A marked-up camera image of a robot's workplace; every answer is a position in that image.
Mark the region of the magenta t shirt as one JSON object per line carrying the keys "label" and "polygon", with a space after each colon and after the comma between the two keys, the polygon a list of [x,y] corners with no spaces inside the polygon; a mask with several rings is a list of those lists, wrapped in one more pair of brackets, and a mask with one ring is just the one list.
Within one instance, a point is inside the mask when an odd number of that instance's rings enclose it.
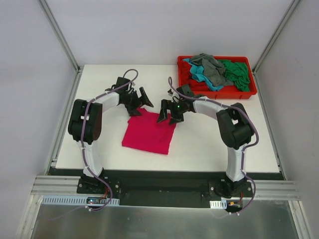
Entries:
{"label": "magenta t shirt", "polygon": [[138,109],[140,116],[130,117],[122,146],[140,151],[168,155],[176,124],[157,122],[158,113]]}

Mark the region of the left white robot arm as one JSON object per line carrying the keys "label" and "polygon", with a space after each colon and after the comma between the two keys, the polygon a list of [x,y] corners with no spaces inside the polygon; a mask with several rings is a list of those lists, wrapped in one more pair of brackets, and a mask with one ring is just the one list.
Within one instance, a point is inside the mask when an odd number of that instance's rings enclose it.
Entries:
{"label": "left white robot arm", "polygon": [[107,110],[124,105],[129,116],[140,116],[142,106],[153,107],[143,87],[140,94],[134,89],[134,81],[118,77],[116,84],[91,100],[76,99],[68,123],[68,133],[77,142],[84,162],[83,174],[92,177],[88,188],[95,194],[102,193],[105,181],[99,176],[102,166],[97,140],[102,132],[102,116]]}

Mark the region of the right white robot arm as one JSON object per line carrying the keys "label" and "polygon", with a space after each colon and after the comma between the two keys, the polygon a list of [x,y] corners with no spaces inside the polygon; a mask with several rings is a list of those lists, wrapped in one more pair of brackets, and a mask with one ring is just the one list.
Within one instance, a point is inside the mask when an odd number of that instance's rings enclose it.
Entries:
{"label": "right white robot arm", "polygon": [[243,105],[224,105],[204,95],[195,95],[189,85],[175,91],[178,97],[162,99],[157,122],[169,119],[169,124],[184,121],[183,114],[193,112],[217,120],[223,143],[227,146],[227,169],[225,179],[215,186],[215,193],[224,197],[234,197],[242,191],[246,183],[245,151],[251,138],[257,135]]}

